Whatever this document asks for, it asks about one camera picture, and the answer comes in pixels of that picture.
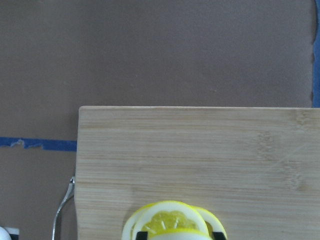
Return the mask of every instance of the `bamboo board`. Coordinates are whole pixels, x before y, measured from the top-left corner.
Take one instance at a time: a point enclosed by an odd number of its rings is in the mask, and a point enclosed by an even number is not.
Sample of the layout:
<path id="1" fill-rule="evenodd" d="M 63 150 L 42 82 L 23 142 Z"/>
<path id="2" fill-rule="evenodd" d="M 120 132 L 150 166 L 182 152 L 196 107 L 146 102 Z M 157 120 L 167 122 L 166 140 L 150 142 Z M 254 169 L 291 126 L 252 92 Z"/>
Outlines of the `bamboo board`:
<path id="1" fill-rule="evenodd" d="M 79 110 L 79 240 L 120 240 L 139 207 L 178 200 L 215 213 L 232 240 L 320 236 L 320 110 Z"/>

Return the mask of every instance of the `blue painter's tape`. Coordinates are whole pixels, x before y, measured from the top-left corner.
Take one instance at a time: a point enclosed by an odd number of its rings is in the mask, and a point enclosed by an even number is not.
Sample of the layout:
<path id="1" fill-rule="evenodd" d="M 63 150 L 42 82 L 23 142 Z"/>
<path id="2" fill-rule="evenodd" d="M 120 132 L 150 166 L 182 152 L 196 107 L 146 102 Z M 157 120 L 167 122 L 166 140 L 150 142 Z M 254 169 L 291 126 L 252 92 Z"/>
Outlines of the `blue painter's tape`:
<path id="1" fill-rule="evenodd" d="M 0 137 L 0 147 L 13 147 L 17 144 L 23 144 L 24 149 L 33 147 L 42 147 L 43 150 L 51 151 L 77 151 L 77 141 L 68 140 L 50 140 L 38 138 L 17 138 L 17 137 Z"/>
<path id="2" fill-rule="evenodd" d="M 316 36 L 313 44 L 313 102 L 314 108 L 320 108 L 320 0 L 316 4 Z"/>

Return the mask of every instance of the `cutting board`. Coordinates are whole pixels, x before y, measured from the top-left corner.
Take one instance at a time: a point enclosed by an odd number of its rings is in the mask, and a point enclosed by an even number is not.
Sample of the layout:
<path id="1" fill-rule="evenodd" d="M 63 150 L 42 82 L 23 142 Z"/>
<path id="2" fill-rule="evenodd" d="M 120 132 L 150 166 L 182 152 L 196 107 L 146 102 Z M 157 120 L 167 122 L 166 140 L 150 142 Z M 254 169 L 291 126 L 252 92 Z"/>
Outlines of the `cutting board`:
<path id="1" fill-rule="evenodd" d="M 320 239 L 320 109 L 84 106 L 79 240 L 120 240 L 162 200 L 216 214 L 230 240 Z"/>

